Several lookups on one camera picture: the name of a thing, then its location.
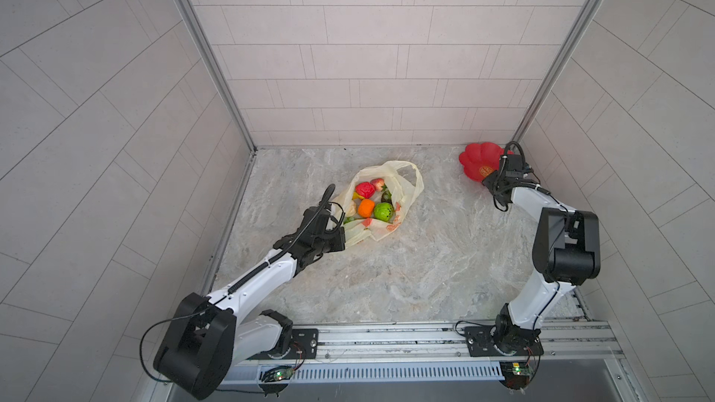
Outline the translucent yellowish plastic bag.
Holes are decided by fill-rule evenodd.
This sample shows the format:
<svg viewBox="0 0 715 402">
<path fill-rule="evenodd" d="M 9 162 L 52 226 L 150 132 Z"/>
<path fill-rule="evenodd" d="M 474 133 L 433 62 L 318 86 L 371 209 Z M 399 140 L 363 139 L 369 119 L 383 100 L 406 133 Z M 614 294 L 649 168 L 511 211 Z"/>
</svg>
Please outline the translucent yellowish plastic bag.
<svg viewBox="0 0 715 402">
<path fill-rule="evenodd" d="M 376 204 L 389 202 L 395 209 L 390 223 L 378 221 L 372 216 L 363 219 L 357 215 L 360 201 L 353 200 L 352 195 L 357 184 L 371 182 L 373 179 L 385 180 L 385 189 L 375 191 L 370 198 Z M 334 199 L 346 212 L 346 218 L 355 216 L 357 220 L 344 225 L 346 247 L 352 247 L 359 242 L 372 239 L 379 241 L 392 234 L 404 222 L 411 205 L 425 189 L 424 180 L 417 165 L 401 160 L 391 160 L 381 166 L 367 167 L 359 171 L 344 191 Z"/>
</svg>

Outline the green toy apple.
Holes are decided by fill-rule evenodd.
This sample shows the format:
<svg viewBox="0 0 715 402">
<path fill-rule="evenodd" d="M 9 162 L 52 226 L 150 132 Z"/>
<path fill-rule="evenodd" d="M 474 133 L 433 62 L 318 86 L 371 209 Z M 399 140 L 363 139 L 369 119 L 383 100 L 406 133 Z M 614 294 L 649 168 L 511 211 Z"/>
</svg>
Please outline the green toy apple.
<svg viewBox="0 0 715 402">
<path fill-rule="evenodd" d="M 372 216 L 378 221 L 384 221 L 385 223 L 390 223 L 394 217 L 395 209 L 393 205 L 389 202 L 381 202 L 376 204 L 374 207 L 374 212 Z"/>
</svg>

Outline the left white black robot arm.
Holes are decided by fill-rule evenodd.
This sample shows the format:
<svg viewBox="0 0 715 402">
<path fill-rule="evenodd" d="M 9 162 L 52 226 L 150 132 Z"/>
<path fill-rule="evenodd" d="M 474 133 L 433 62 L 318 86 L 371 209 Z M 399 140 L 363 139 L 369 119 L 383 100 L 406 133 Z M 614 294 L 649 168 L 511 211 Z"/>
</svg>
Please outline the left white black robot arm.
<svg viewBox="0 0 715 402">
<path fill-rule="evenodd" d="M 346 247 L 344 216 L 333 216 L 329 185 L 320 202 L 304 213 L 297 231 L 277 241 L 264 260 L 229 285 L 202 296 L 191 293 L 178 305 L 147 376 L 174 383 L 197 400 L 220 390 L 232 366 L 252 358 L 286 359 L 261 373 L 263 395 L 279 394 L 309 358 L 317 354 L 318 333 L 294 329 L 275 310 L 249 318 L 259 303 L 324 254 Z"/>
</svg>

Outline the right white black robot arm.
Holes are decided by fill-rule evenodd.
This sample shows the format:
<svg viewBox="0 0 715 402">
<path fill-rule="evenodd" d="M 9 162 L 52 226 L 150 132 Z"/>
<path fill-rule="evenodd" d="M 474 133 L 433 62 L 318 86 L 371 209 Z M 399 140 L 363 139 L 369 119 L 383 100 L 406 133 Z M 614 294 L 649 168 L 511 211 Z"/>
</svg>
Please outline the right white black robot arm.
<svg viewBox="0 0 715 402">
<path fill-rule="evenodd" d="M 516 206 L 537 221 L 534 270 L 519 295 L 503 306 L 492 331 L 502 355 L 541 355 L 537 344 L 549 311 L 601 271 L 598 216 L 560 202 L 537 178 L 529 177 L 533 172 L 521 145 L 510 141 L 500 153 L 497 170 L 483 181 L 498 210 Z"/>
</svg>

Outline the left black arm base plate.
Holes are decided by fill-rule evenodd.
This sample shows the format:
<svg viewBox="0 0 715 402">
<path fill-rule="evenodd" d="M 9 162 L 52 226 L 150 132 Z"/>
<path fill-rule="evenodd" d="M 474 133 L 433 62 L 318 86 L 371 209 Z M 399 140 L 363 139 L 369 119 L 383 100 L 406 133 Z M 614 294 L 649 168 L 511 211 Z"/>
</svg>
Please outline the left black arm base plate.
<svg viewBox="0 0 715 402">
<path fill-rule="evenodd" d="M 318 350 L 318 329 L 294 329 L 288 342 L 289 348 L 284 353 L 261 352 L 249 357 L 249 360 L 303 360 L 315 359 Z"/>
</svg>

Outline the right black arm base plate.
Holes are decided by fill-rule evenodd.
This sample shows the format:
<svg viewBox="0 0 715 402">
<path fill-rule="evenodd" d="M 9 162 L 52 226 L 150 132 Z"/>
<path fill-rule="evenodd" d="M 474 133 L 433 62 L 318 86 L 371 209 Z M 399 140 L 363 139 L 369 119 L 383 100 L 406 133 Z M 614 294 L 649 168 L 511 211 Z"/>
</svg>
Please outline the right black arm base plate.
<svg viewBox="0 0 715 402">
<path fill-rule="evenodd" d="M 526 357 L 544 355 L 540 329 L 531 331 L 516 325 L 485 327 L 470 325 L 464 329 L 467 349 L 471 357 Z"/>
</svg>

